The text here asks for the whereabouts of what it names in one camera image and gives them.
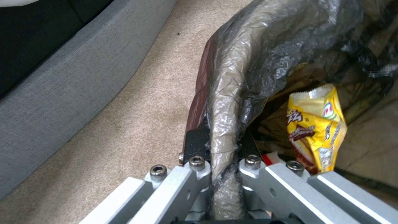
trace gray upholstered furniture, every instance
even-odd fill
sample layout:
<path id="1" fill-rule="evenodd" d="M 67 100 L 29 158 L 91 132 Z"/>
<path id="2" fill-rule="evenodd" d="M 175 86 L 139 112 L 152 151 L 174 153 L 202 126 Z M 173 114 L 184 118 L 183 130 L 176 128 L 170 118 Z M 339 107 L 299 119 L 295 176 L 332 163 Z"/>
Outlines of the gray upholstered furniture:
<path id="1" fill-rule="evenodd" d="M 176 0 L 114 0 L 0 100 L 0 198 L 124 87 Z"/>

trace yellow snack wrapper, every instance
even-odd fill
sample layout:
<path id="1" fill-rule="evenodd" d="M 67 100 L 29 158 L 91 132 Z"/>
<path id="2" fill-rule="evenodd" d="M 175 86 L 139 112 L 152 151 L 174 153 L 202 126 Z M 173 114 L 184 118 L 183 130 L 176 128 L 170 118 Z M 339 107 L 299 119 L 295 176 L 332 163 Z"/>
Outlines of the yellow snack wrapper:
<path id="1" fill-rule="evenodd" d="M 287 107 L 287 132 L 297 161 L 310 173 L 333 170 L 347 132 L 334 85 L 292 93 Z"/>

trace hex socket screw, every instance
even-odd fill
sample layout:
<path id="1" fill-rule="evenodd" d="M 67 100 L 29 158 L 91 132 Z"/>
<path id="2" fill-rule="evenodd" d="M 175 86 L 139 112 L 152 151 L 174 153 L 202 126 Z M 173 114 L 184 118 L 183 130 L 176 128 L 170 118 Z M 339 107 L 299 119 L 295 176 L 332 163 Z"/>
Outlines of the hex socket screw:
<path id="1" fill-rule="evenodd" d="M 180 165 L 184 165 L 184 153 L 183 153 L 183 152 L 180 152 L 180 153 L 178 154 L 178 163 L 179 163 Z"/>
<path id="2" fill-rule="evenodd" d="M 150 168 L 149 174 L 153 181 L 162 181 L 167 176 L 167 168 L 161 164 L 157 164 Z"/>
<path id="3" fill-rule="evenodd" d="M 205 159 L 199 155 L 192 156 L 189 159 L 189 167 L 194 171 L 201 171 L 205 168 Z"/>
<path id="4" fill-rule="evenodd" d="M 256 155 L 248 155 L 245 158 L 245 166 L 249 169 L 259 169 L 261 160 Z"/>
<path id="5" fill-rule="evenodd" d="M 293 171 L 295 174 L 297 174 L 299 177 L 301 177 L 304 172 L 304 166 L 300 162 L 297 162 L 295 160 L 287 161 L 286 167 Z"/>

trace black fabric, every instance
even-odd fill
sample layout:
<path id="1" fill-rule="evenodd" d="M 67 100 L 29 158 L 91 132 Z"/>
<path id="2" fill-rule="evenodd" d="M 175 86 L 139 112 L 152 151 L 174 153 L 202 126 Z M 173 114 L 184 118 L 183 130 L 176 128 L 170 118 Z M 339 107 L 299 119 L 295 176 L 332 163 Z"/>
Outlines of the black fabric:
<path id="1" fill-rule="evenodd" d="M 112 0 L 69 0 L 80 20 L 86 24 L 92 20 Z"/>
<path id="2" fill-rule="evenodd" d="M 0 8 L 0 96 L 82 27 L 68 0 Z"/>

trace carpet floor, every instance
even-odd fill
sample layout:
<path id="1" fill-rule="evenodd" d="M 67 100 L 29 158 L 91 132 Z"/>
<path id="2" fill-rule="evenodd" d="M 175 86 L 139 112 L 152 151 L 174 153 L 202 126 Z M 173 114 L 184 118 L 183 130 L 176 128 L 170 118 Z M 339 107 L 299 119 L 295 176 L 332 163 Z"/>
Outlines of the carpet floor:
<path id="1" fill-rule="evenodd" d="M 127 177 L 177 165 L 206 41 L 249 2 L 177 1 L 132 79 L 0 202 L 0 223 L 78 223 Z"/>

